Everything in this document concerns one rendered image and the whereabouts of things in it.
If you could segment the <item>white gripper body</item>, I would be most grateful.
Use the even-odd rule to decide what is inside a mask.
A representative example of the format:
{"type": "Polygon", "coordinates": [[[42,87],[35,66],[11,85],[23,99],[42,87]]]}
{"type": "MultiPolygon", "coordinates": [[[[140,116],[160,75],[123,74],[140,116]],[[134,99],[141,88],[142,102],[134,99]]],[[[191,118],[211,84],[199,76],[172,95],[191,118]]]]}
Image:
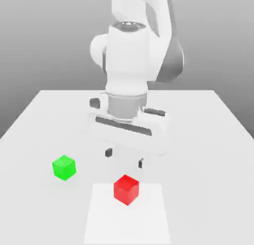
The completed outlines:
{"type": "Polygon", "coordinates": [[[87,114],[90,135],[158,156],[165,155],[169,149],[169,124],[168,116],[143,112],[130,121],[117,120],[104,111],[87,114]]]}

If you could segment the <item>small red cube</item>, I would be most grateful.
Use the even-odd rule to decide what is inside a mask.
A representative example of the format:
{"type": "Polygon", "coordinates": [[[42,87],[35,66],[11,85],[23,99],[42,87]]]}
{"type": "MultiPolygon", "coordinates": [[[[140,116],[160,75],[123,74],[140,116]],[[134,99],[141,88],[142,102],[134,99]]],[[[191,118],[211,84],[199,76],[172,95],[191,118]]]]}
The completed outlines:
{"type": "Polygon", "coordinates": [[[123,175],[114,183],[114,198],[130,205],[139,196],[139,181],[123,175]]]}

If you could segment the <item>small green cube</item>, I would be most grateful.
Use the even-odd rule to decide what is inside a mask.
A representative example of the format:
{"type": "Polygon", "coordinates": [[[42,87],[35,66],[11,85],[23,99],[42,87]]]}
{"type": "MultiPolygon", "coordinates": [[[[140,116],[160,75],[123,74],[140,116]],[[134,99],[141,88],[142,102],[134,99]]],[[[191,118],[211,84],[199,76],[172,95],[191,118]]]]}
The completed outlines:
{"type": "Polygon", "coordinates": [[[76,174],[75,160],[66,155],[53,161],[52,166],[54,175],[61,180],[66,181],[76,174]]]}

